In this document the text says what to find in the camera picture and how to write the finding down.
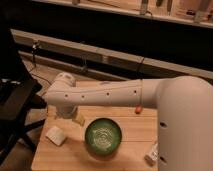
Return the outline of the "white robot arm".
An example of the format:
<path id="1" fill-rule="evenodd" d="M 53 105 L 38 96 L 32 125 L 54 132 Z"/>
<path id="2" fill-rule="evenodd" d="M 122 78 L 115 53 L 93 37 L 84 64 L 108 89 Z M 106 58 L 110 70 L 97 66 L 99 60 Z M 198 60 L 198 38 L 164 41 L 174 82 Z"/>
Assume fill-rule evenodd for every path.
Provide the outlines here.
<path id="1" fill-rule="evenodd" d="M 158 114 L 158 171 L 213 171 L 213 85 L 194 76 L 137 79 L 78 87 L 58 74 L 45 100 L 63 118 L 78 106 L 154 108 Z"/>

